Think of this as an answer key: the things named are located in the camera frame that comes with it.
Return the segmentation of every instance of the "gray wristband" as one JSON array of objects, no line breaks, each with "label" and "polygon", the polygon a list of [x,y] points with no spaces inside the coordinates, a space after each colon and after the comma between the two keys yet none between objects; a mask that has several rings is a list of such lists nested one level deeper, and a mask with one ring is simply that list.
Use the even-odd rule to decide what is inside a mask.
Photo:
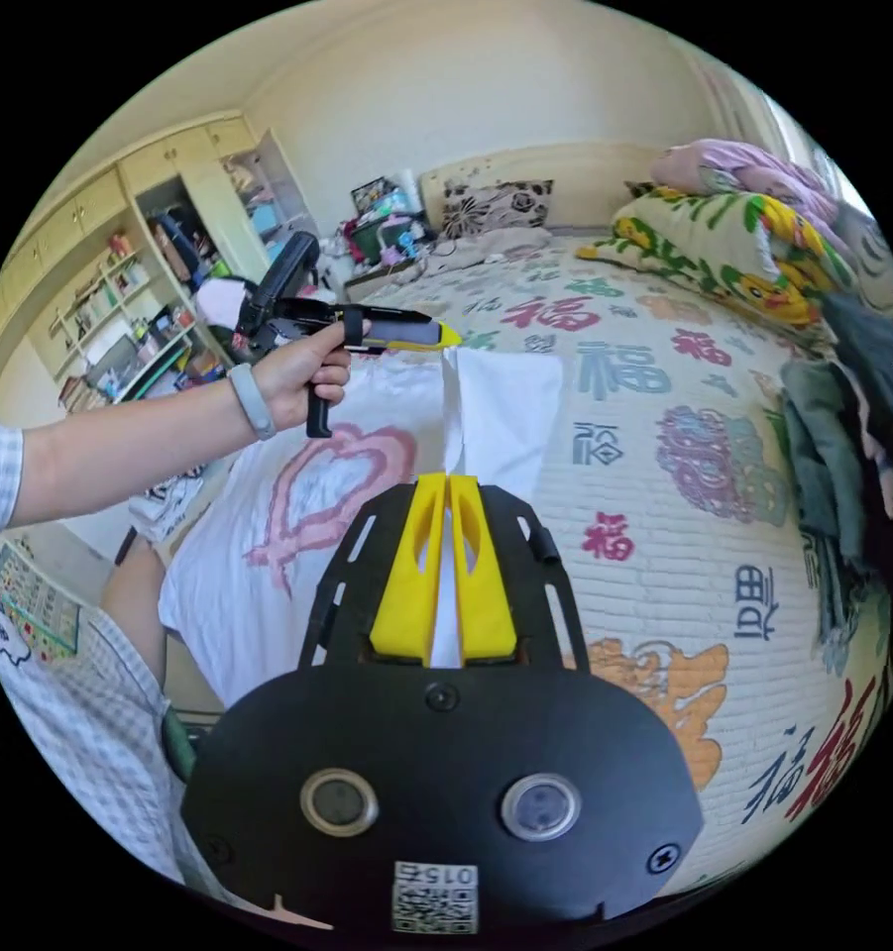
[{"label": "gray wristband", "polygon": [[271,418],[268,405],[265,398],[261,396],[261,391],[255,383],[255,377],[251,372],[251,364],[237,364],[228,371],[228,378],[231,385],[235,388],[238,396],[238,402],[248,417],[259,439],[270,439],[275,436],[278,430],[275,428],[275,421]]}]

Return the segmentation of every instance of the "pink blanket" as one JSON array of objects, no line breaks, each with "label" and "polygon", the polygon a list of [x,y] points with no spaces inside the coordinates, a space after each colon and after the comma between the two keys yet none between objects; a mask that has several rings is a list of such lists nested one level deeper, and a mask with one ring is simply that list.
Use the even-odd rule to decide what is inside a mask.
[{"label": "pink blanket", "polygon": [[805,168],[757,146],[723,139],[699,139],[669,149],[651,166],[651,177],[690,195],[750,191],[770,195],[798,211],[851,263],[852,252],[833,231],[839,206],[820,179]]}]

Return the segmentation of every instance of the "window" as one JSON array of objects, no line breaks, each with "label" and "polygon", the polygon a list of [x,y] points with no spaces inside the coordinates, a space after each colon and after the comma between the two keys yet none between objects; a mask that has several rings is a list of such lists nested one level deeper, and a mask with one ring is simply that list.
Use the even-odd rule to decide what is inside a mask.
[{"label": "window", "polygon": [[862,214],[870,218],[872,212],[862,200],[862,196],[852,186],[852,182],[843,174],[842,169],[814,142],[806,130],[781,106],[774,102],[765,93],[762,94],[766,104],[776,120],[776,125],[786,144],[790,161],[814,171],[826,184],[830,194],[851,205]]}]

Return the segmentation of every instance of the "leg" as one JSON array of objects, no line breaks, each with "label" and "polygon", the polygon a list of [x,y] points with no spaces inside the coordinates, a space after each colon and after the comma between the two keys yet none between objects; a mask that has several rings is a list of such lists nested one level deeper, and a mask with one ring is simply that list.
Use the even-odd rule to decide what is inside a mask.
[{"label": "leg", "polygon": [[99,605],[125,633],[162,688],[167,633],[159,621],[159,592],[165,576],[152,545],[137,535],[106,583]]}]

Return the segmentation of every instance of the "floral pillow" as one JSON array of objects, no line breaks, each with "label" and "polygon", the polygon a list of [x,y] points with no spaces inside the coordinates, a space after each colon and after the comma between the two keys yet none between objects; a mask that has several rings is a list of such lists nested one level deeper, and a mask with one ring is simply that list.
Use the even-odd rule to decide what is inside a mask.
[{"label": "floral pillow", "polygon": [[554,180],[504,181],[484,188],[447,182],[443,236],[468,238],[496,228],[541,228]]}]

